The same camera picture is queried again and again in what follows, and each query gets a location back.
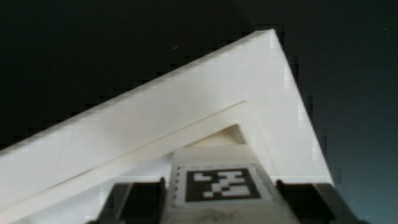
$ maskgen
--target white surface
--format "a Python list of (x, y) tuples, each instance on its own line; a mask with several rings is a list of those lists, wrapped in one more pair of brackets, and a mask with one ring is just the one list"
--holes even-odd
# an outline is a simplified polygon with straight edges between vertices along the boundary
[[(216, 179), (196, 183), (191, 171), (205, 172)], [(241, 184), (226, 190), (221, 188), (223, 181), (228, 185)], [(180, 223), (299, 224), (246, 144), (184, 148), (175, 152), (162, 224)]]
[[(250, 109), (218, 116), (242, 102)], [(0, 222), (17, 221), (235, 124), (267, 156), (273, 179), (331, 182), (274, 31), (251, 34), (6, 150)]]

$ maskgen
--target black background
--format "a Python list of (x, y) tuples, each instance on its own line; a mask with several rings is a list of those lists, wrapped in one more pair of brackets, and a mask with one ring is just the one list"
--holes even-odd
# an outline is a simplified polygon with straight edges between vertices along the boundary
[(0, 1), (8, 147), (255, 29), (274, 27), (337, 187), (370, 223), (398, 223), (398, 3)]

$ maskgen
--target dark sky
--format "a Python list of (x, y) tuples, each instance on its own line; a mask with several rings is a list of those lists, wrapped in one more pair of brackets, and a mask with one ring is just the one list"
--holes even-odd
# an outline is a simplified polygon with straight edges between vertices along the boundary
[(398, 223), (395, 1), (3, 1), (3, 147), (271, 27), (338, 191), (361, 219)]

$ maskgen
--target white triangular structure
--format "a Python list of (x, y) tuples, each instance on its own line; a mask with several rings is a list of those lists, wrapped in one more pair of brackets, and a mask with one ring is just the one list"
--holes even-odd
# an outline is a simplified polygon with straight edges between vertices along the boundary
[(271, 178), (333, 183), (274, 31), (258, 31), (0, 155), (13, 223), (225, 129)]

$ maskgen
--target white panel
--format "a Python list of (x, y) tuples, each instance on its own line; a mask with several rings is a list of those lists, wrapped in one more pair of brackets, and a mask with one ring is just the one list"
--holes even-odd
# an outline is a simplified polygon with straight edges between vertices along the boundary
[[(273, 179), (331, 182), (276, 33), (262, 31), (6, 150), (0, 156), (0, 182), (8, 183), (0, 184), (0, 220), (22, 218), (15, 216), (33, 207), (27, 201), (47, 195), (47, 191), (54, 192), (54, 201), (43, 201), (42, 206), (56, 203), (56, 198), (61, 200), (59, 194), (67, 196), (95, 187), (88, 182), (90, 186), (68, 188), (75, 189), (68, 194), (59, 188), (74, 184), (75, 180), (68, 179), (82, 173), (93, 176), (106, 172), (98, 170), (106, 164), (122, 167), (120, 161), (141, 158), (134, 153), (146, 154), (141, 149), (152, 143), (242, 101), (258, 124), (251, 130), (242, 123), (242, 132), (255, 149), (267, 144), (262, 148), (269, 148), (267, 159), (276, 168)], [(226, 121), (216, 120), (214, 129), (225, 124)], [(177, 146), (175, 142), (164, 141), (168, 149)], [(161, 155), (148, 153), (146, 161)], [(120, 175), (125, 168), (118, 172), (111, 170), (104, 179), (97, 178), (97, 184)]]

